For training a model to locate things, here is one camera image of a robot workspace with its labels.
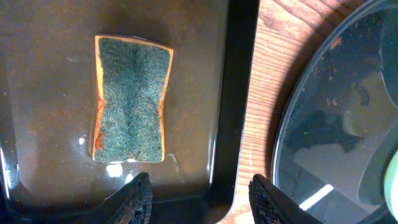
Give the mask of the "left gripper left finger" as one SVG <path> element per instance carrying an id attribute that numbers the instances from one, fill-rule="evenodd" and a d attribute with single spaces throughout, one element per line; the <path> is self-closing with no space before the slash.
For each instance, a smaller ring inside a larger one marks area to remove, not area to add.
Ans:
<path id="1" fill-rule="evenodd" d="M 142 172 L 83 217 L 83 223 L 148 224 L 152 210 L 149 174 Z"/>

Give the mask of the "black round tray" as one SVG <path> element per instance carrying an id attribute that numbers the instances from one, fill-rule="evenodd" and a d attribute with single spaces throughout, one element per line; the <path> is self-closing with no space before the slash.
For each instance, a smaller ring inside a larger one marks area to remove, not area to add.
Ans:
<path id="1" fill-rule="evenodd" d="M 396 223 L 397 2 L 368 1 L 324 41 L 285 107 L 272 184 L 321 223 Z"/>

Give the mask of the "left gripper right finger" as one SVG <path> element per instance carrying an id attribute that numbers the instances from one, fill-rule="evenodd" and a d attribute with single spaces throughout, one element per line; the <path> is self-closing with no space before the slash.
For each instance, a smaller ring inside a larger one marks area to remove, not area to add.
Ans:
<path id="1" fill-rule="evenodd" d="M 249 202 L 255 224 L 322 224 L 261 174 L 250 181 Z"/>

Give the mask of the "black rectangular tray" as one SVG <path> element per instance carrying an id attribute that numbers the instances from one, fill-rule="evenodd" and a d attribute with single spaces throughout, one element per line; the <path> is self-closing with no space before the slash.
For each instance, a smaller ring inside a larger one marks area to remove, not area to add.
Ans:
<path id="1" fill-rule="evenodd" d="M 2 1 L 1 222 L 88 223 L 141 172 L 151 223 L 222 220 L 236 190 L 258 14 L 258 1 Z M 91 157 L 98 34 L 174 52 L 160 163 Z"/>

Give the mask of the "light blue plate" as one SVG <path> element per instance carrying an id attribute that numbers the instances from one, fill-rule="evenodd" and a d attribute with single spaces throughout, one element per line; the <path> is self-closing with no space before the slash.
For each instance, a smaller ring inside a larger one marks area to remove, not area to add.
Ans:
<path id="1" fill-rule="evenodd" d="M 393 155 L 384 176 L 384 198 L 392 216 L 398 219 L 398 154 Z"/>

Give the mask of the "orange green scrub sponge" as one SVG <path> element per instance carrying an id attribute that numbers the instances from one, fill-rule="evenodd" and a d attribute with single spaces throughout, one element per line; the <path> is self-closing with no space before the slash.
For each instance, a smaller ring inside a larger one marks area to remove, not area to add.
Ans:
<path id="1" fill-rule="evenodd" d="M 164 102 L 173 57 L 170 47 L 142 38 L 95 36 L 94 161 L 164 160 Z"/>

